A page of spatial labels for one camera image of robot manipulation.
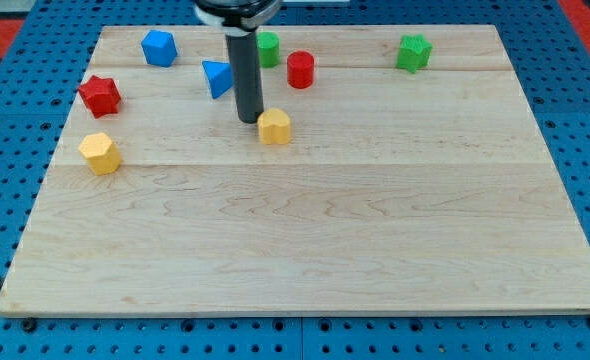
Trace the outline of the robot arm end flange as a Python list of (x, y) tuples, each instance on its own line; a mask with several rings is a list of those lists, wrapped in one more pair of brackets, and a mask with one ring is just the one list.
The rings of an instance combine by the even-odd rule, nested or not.
[(194, 12), (206, 25), (246, 32), (273, 18), (281, 0), (195, 0)]

